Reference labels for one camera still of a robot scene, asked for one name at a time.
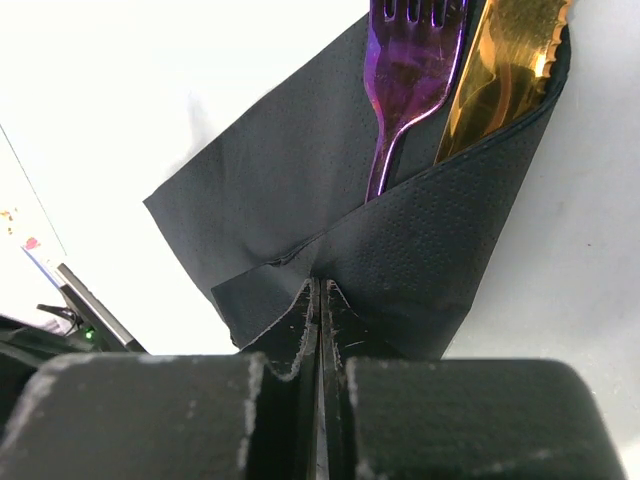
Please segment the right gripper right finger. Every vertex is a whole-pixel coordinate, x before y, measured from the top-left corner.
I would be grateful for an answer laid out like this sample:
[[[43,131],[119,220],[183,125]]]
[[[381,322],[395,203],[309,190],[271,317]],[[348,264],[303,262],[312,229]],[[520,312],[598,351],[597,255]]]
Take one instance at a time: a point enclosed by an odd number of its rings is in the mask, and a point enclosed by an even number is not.
[[[545,359],[409,360],[319,286],[330,479],[621,479],[596,402]]]

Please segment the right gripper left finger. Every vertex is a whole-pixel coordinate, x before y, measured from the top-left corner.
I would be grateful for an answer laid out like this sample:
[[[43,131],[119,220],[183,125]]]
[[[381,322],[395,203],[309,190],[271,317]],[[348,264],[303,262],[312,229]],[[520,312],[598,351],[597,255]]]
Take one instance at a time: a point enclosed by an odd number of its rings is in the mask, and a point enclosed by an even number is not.
[[[5,479],[312,479],[319,284],[235,355],[79,353],[27,382]]]

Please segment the gold knife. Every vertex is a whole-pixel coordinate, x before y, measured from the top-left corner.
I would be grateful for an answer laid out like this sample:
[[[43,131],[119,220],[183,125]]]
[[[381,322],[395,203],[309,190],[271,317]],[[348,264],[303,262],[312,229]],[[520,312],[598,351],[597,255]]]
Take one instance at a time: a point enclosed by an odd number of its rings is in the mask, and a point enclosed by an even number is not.
[[[508,126],[541,103],[570,6],[568,0],[485,3],[436,164]]]

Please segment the purple fork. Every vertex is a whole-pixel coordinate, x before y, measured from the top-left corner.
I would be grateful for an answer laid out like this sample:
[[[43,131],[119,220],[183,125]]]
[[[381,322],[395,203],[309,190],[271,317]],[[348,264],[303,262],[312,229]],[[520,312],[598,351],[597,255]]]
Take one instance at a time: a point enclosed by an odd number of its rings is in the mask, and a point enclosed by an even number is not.
[[[378,124],[365,200],[385,190],[398,141],[448,99],[463,49],[464,0],[370,3],[363,80]]]

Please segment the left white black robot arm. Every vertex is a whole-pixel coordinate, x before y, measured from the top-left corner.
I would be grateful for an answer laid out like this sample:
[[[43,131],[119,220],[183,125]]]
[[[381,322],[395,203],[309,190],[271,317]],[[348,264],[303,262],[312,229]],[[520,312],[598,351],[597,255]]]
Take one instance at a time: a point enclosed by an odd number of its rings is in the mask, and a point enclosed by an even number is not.
[[[53,315],[44,326],[1,315],[1,437],[27,382],[42,364],[64,354],[105,351],[98,332],[69,307],[37,308]]]

